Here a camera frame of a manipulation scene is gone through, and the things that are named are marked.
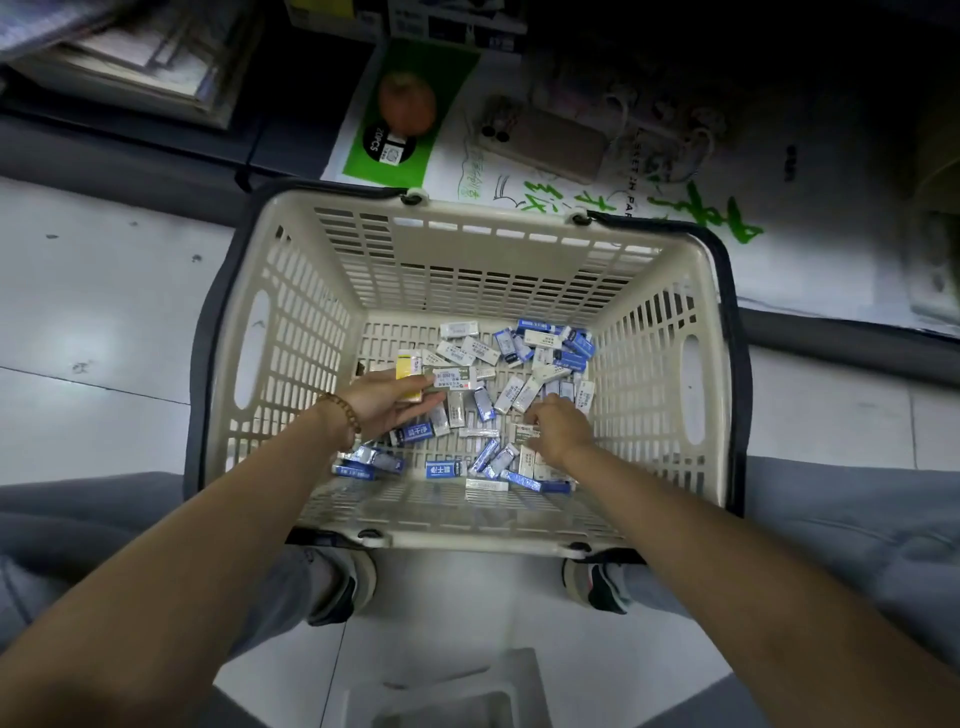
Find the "eraser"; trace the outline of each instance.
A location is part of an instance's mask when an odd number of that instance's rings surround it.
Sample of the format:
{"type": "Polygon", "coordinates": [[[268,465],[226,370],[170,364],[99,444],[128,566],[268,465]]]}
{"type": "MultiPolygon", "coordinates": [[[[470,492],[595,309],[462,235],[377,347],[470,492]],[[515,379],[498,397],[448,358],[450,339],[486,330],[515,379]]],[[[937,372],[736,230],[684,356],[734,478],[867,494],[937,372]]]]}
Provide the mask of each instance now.
{"type": "Polygon", "coordinates": [[[334,465],[330,471],[334,475],[341,477],[352,477],[356,480],[374,480],[376,475],[373,468],[361,463],[348,463],[343,465],[334,465]]]}
{"type": "Polygon", "coordinates": [[[490,440],[484,448],[480,450],[480,454],[477,455],[476,459],[470,464],[470,471],[472,473],[480,473],[480,471],[487,467],[493,456],[496,455],[497,448],[499,447],[499,440],[490,440]]]}
{"type": "Polygon", "coordinates": [[[500,477],[509,480],[515,485],[520,486],[521,488],[526,488],[531,491],[540,492],[540,484],[533,478],[527,477],[526,475],[521,475],[520,473],[511,473],[510,471],[504,471],[500,474],[500,477]]]}
{"type": "Polygon", "coordinates": [[[476,321],[451,321],[449,324],[440,324],[442,339],[459,339],[464,336],[479,336],[480,324],[476,321]]]}
{"type": "Polygon", "coordinates": [[[560,349],[563,347],[563,340],[556,334],[542,333],[529,328],[523,332],[523,343],[528,347],[539,349],[560,349]]]}
{"type": "Polygon", "coordinates": [[[535,367],[552,367],[555,358],[553,349],[534,349],[535,367]]]}
{"type": "Polygon", "coordinates": [[[513,423],[510,425],[510,434],[510,441],[514,443],[514,445],[522,445],[531,438],[540,437],[540,428],[536,425],[513,423]]]}
{"type": "MultiPolygon", "coordinates": [[[[401,349],[396,353],[396,378],[403,379],[406,376],[423,374],[423,359],[420,356],[419,349],[401,349]]],[[[421,402],[423,401],[423,392],[415,392],[412,395],[401,397],[398,401],[421,402]]]]}
{"type": "Polygon", "coordinates": [[[524,477],[534,476],[534,459],[537,454],[525,445],[520,446],[520,455],[516,465],[516,471],[524,477]]]}
{"type": "Polygon", "coordinates": [[[437,353],[444,359],[449,359],[454,364],[462,367],[468,367],[476,361],[476,355],[465,352],[460,347],[454,346],[448,341],[442,341],[437,345],[437,353]]]}
{"type": "Polygon", "coordinates": [[[590,343],[582,333],[578,333],[573,337],[572,341],[567,343],[571,349],[578,354],[585,356],[587,359],[591,358],[594,354],[596,354],[597,351],[596,347],[594,347],[593,344],[590,343]]]}
{"type": "Polygon", "coordinates": [[[566,367],[573,372],[583,372],[587,369],[588,359],[582,354],[573,352],[561,352],[560,356],[554,359],[554,363],[561,367],[566,367]]]}
{"type": "Polygon", "coordinates": [[[477,405],[477,415],[481,422],[488,423],[496,417],[496,411],[493,409],[493,402],[490,401],[490,392],[481,387],[473,393],[473,401],[477,405]]]}
{"type": "Polygon", "coordinates": [[[451,391],[446,396],[446,411],[451,427],[467,426],[467,410],[464,407],[464,393],[451,391]]]}
{"type": "Polygon", "coordinates": [[[500,430],[496,427],[461,427],[457,432],[461,437],[499,437],[500,430]]]}
{"type": "Polygon", "coordinates": [[[445,362],[442,367],[425,367],[423,373],[433,375],[433,384],[427,388],[430,392],[441,389],[467,392],[477,388],[474,367],[451,367],[449,362],[445,362]]]}
{"type": "Polygon", "coordinates": [[[503,360],[508,364],[517,361],[516,345],[514,344],[514,335],[508,328],[503,328],[493,335],[493,341],[503,354],[503,360]]]}
{"type": "Polygon", "coordinates": [[[541,493],[569,493],[573,487],[566,480],[541,480],[541,493]]]}
{"type": "Polygon", "coordinates": [[[460,477],[462,465],[459,460],[427,460],[426,476],[428,479],[440,477],[460,477]]]}
{"type": "Polygon", "coordinates": [[[463,344],[460,345],[460,348],[467,353],[473,354],[478,359],[486,361],[491,366],[500,360],[499,351],[493,347],[488,347],[482,341],[479,339],[474,339],[472,336],[465,338],[463,344]]]}
{"type": "Polygon", "coordinates": [[[543,331],[544,333],[553,333],[553,325],[544,321],[531,321],[530,319],[520,319],[516,322],[516,332],[524,333],[527,329],[532,331],[543,331]]]}
{"type": "Polygon", "coordinates": [[[534,459],[534,479],[535,480],[565,480],[566,473],[558,471],[547,465],[542,458],[534,459]]]}
{"type": "Polygon", "coordinates": [[[423,360],[424,367],[448,367],[450,362],[442,356],[438,356],[429,349],[420,350],[420,358],[423,360]]]}
{"type": "Polygon", "coordinates": [[[514,348],[516,349],[517,361],[512,362],[508,366],[516,366],[517,363],[530,361],[534,357],[534,350],[524,343],[523,337],[518,333],[514,334],[514,348]]]}
{"type": "Polygon", "coordinates": [[[430,423],[404,425],[390,430],[390,443],[395,448],[409,443],[418,443],[420,440],[429,440],[431,437],[433,437],[433,425],[430,423]]]}
{"type": "Polygon", "coordinates": [[[501,471],[507,470],[510,464],[514,462],[514,458],[519,454],[520,451],[509,443],[506,448],[498,452],[494,459],[490,461],[489,465],[489,467],[493,468],[493,472],[495,473],[494,477],[499,476],[501,471]]]}
{"type": "Polygon", "coordinates": [[[551,364],[548,367],[534,367],[534,376],[543,384],[555,379],[563,379],[570,375],[570,370],[557,364],[551,364]]]}
{"type": "Polygon", "coordinates": [[[523,378],[517,375],[513,375],[507,381],[507,386],[503,388],[503,391],[500,393],[500,396],[496,398],[496,404],[493,405],[493,409],[499,412],[501,415],[505,415],[510,411],[510,406],[514,403],[516,396],[520,394],[520,390],[523,389],[523,378]]]}
{"type": "Polygon", "coordinates": [[[478,477],[467,478],[467,487],[480,491],[509,491],[510,483],[506,480],[484,480],[478,477]]]}
{"type": "Polygon", "coordinates": [[[437,437],[443,437],[450,434],[450,420],[446,416],[446,407],[441,402],[430,410],[430,424],[433,425],[433,434],[437,437]]]}
{"type": "Polygon", "coordinates": [[[523,389],[520,390],[520,393],[516,396],[512,407],[517,412],[526,412],[527,409],[533,404],[534,399],[537,397],[537,394],[540,393],[540,388],[543,385],[540,383],[540,380],[535,376],[531,376],[527,379],[526,383],[523,385],[523,389]]]}
{"type": "Polygon", "coordinates": [[[345,453],[342,457],[344,460],[372,465],[379,471],[403,473],[402,459],[394,457],[389,452],[381,452],[376,448],[371,448],[369,445],[361,445],[353,452],[345,453]]]}
{"type": "Polygon", "coordinates": [[[590,412],[590,405],[593,404],[593,392],[595,389],[596,384],[588,379],[580,382],[580,389],[577,390],[577,399],[574,400],[573,404],[585,415],[590,412]]]}

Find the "hand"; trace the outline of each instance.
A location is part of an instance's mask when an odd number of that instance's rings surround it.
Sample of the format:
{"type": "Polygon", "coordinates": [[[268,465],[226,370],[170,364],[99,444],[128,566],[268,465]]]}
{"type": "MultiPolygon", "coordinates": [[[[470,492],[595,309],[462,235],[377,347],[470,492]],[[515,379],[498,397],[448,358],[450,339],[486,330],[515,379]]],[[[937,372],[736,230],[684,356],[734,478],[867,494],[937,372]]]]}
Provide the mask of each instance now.
{"type": "Polygon", "coordinates": [[[412,395],[433,383],[433,375],[396,378],[396,369],[370,372],[355,379],[349,387],[337,394],[353,407],[364,440],[374,440],[384,432],[429,412],[446,398],[446,392],[423,395],[423,402],[407,404],[397,402],[405,395],[412,395]]]}
{"type": "Polygon", "coordinates": [[[574,450],[593,447],[593,431],[584,413],[559,395],[547,395],[528,409],[523,419],[528,425],[540,426],[540,437],[524,445],[539,452],[554,468],[567,471],[565,460],[574,450]]]}

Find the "gray pants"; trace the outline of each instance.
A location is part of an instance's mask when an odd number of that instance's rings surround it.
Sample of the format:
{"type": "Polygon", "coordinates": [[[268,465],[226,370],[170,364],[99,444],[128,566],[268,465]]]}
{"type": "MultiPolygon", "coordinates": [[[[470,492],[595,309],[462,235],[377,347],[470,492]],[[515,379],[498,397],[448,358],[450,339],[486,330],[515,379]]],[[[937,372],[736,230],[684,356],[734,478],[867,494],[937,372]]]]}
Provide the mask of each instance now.
{"type": "MultiPolygon", "coordinates": [[[[918,642],[960,666],[960,475],[770,458],[751,458],[747,472],[749,519],[805,550],[918,642]]],[[[180,503],[181,478],[167,473],[0,487],[0,650],[180,503]]],[[[635,601],[685,614],[646,567],[625,568],[624,579],[635,601]]],[[[288,547],[230,656],[293,628],[311,606],[305,562],[288,547]]],[[[214,692],[201,724],[256,723],[214,692]]],[[[647,725],[767,723],[731,676],[647,725]]]]}

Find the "wrist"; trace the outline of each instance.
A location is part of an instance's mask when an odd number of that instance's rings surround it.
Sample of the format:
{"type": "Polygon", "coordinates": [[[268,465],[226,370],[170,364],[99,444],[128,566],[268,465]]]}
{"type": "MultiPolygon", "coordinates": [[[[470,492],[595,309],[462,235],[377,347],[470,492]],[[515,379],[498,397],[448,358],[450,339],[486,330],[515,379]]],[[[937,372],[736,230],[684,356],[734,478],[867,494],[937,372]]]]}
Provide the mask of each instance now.
{"type": "Polygon", "coordinates": [[[595,460],[600,447],[596,443],[581,443],[564,451],[563,470],[578,481],[587,477],[590,463],[595,460]]]}
{"type": "Polygon", "coordinates": [[[308,412],[319,430],[321,442],[339,452],[353,450],[353,426],[347,413],[332,400],[320,400],[308,412]]]}

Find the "stack of paper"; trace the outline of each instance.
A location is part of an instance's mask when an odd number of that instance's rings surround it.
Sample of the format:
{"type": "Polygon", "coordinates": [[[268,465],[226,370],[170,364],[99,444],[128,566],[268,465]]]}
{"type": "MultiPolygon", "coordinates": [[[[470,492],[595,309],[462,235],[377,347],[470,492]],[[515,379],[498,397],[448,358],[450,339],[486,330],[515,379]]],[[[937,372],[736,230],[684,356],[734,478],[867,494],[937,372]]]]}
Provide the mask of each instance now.
{"type": "Polygon", "coordinates": [[[225,129],[262,30],[254,0],[164,0],[11,66],[60,93],[225,129]]]}

